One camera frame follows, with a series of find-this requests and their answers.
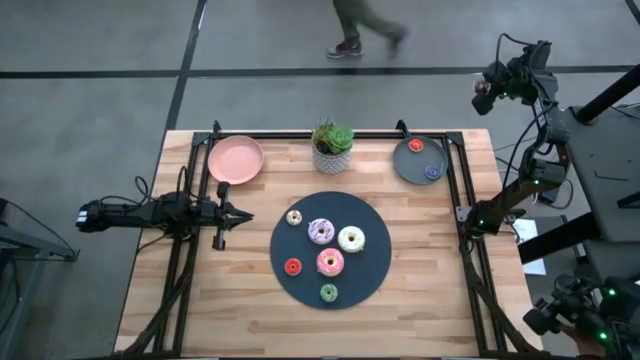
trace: concrete floor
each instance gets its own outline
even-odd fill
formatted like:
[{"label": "concrete floor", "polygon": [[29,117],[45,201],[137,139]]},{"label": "concrete floor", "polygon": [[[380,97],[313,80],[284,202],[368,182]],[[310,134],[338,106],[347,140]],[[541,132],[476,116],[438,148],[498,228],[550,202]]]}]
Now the concrete floor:
[{"label": "concrete floor", "polygon": [[[340,38],[323,0],[209,0],[194,69],[344,66],[485,66],[500,32],[554,43],[551,65],[629,65],[640,28],[623,0],[377,0],[376,9],[412,24],[403,56],[363,31],[367,55],[329,61]],[[179,69],[196,0],[0,0],[0,71]],[[519,47],[503,45],[502,59]],[[558,75],[563,107],[583,104],[621,74]],[[309,128],[321,117],[356,128],[488,128],[495,147],[514,142],[531,118],[502,101],[480,118],[470,105],[473,75],[190,79],[178,129]],[[137,196],[151,180],[175,79],[0,80],[0,197],[23,205],[76,248],[75,264],[51,264],[28,320],[20,359],[106,355],[113,346],[139,232],[81,234],[78,207],[107,194]],[[623,102],[640,101],[634,92]],[[508,158],[509,150],[498,155]],[[575,174],[570,178],[578,185]],[[567,189],[561,190],[563,202]],[[558,214],[526,205],[533,215]],[[569,218],[588,206],[579,186]],[[569,272],[570,255],[549,259]],[[551,290],[531,281],[535,299]],[[544,339],[558,354],[568,339]]]}]

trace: sneaker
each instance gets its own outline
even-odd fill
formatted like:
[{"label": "sneaker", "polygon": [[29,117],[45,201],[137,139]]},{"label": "sneaker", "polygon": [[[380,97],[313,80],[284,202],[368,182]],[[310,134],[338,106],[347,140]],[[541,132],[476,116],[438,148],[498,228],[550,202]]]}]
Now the sneaker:
[{"label": "sneaker", "polygon": [[362,56],[362,44],[349,45],[346,41],[336,45],[335,48],[327,50],[327,57],[329,59],[341,59],[345,56],[358,57]]},{"label": "sneaker", "polygon": [[398,57],[398,54],[407,45],[410,37],[411,30],[405,27],[399,37],[389,41],[389,58],[393,59]]}]

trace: green donut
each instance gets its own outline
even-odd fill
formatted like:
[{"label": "green donut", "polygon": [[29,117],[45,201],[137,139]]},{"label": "green donut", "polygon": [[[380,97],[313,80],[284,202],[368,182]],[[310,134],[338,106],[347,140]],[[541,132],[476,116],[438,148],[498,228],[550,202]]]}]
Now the green donut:
[{"label": "green donut", "polygon": [[325,302],[334,302],[338,298],[338,288],[333,284],[324,284],[320,288],[320,297]]}]

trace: wooden tabletop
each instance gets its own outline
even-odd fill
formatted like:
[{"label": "wooden tabletop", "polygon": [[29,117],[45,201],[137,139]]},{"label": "wooden tabletop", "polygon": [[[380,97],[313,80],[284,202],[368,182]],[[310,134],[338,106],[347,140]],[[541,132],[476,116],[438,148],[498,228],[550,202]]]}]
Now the wooden tabletop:
[{"label": "wooden tabletop", "polygon": [[[489,133],[462,132],[476,196],[489,199],[500,190]],[[192,134],[167,133],[154,195],[175,191]],[[260,144],[265,152],[261,173],[247,184],[233,186],[230,195],[237,208],[255,214],[254,220],[226,234],[226,251],[212,250],[214,228],[201,233],[183,356],[478,355],[445,179],[419,186],[399,178],[391,163],[397,140],[357,140],[348,170],[338,175],[314,169],[309,141],[261,140]],[[454,148],[454,169],[464,199]],[[215,182],[211,177],[209,181],[210,196],[215,198]],[[391,267],[380,289],[363,303],[339,311],[310,308],[293,299],[278,283],[269,261],[271,233],[284,211],[309,194],[331,190],[351,193],[372,205],[384,219],[392,244]],[[145,230],[141,244],[159,235]],[[486,244],[500,305],[527,340],[541,348],[539,337],[522,321],[531,301],[513,236],[487,236]],[[116,350],[131,344],[158,309],[170,248],[170,240],[162,240],[138,255]],[[173,339],[174,308],[167,346]],[[488,320],[485,329],[493,343]]]}]

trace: dark round plate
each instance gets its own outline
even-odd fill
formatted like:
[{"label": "dark round plate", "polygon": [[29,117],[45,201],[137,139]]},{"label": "dark round plate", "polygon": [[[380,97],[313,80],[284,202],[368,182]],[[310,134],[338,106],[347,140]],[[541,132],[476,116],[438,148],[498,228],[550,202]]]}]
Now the dark round plate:
[{"label": "dark round plate", "polygon": [[[409,141],[420,139],[424,144],[424,149],[420,152],[413,152],[409,149]],[[412,136],[406,138],[396,145],[393,151],[393,167],[398,175],[410,183],[418,185],[430,185],[438,179],[432,180],[425,174],[427,166],[436,166],[440,169],[440,177],[446,176],[449,161],[444,149],[435,141],[424,136]]]},{"label": "dark round plate", "polygon": [[[302,223],[291,226],[286,214],[290,210],[302,213]],[[317,218],[333,223],[336,236],[326,245],[317,245],[307,236],[308,224]],[[364,250],[347,253],[338,245],[337,233],[345,226],[357,226],[365,234]],[[316,257],[326,248],[340,250],[344,269],[336,277],[318,272]],[[344,309],[371,296],[382,284],[391,265],[391,237],[378,213],[364,200],[341,192],[321,192],[309,195],[287,209],[271,237],[271,266],[282,287],[301,303],[319,309]],[[286,274],[285,262],[298,258],[302,271],[295,277]],[[338,298],[326,303],[320,297],[324,284],[338,288]]]}]

